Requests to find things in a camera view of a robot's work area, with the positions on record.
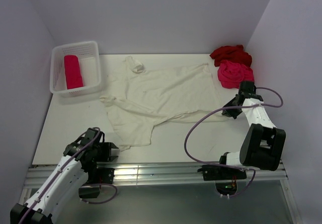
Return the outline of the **white t shirt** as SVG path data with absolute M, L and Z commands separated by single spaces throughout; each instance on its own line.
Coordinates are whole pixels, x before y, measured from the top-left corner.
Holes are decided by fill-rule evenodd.
M 131 56 L 108 75 L 100 100 L 121 151 L 150 145 L 157 125 L 195 123 L 222 106 L 207 64 L 147 70 Z

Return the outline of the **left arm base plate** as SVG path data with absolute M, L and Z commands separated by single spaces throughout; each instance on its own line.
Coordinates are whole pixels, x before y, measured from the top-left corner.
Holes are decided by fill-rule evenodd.
M 98 198 L 102 187 L 113 183 L 114 171 L 114 168 L 96 169 L 91 178 L 78 190 L 78 196 L 82 199 Z

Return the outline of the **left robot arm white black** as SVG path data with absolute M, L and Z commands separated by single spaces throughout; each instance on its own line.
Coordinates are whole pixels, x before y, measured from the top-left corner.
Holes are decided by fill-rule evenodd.
M 10 212 L 11 223 L 55 223 L 66 203 L 77 194 L 84 203 L 95 204 L 102 187 L 113 185 L 114 169 L 100 169 L 99 162 L 117 158 L 117 146 L 105 141 L 98 127 L 88 128 L 68 144 L 62 158 L 42 186 L 23 204 L 15 204 Z

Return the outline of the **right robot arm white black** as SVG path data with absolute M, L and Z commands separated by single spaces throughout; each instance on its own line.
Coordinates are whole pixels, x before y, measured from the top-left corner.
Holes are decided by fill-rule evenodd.
M 256 93 L 256 89 L 254 82 L 243 81 L 235 97 L 224 105 L 222 115 L 237 119 L 244 114 L 249 130 L 240 151 L 226 152 L 220 157 L 218 174 L 222 178 L 230 178 L 235 173 L 235 167 L 275 171 L 279 166 L 286 132 L 272 123 L 263 98 Z

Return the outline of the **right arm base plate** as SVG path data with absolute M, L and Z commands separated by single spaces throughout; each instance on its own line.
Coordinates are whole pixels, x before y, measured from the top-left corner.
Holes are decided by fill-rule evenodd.
M 244 180 L 247 178 L 244 171 L 214 165 L 203 165 L 197 172 L 202 173 L 204 181 Z

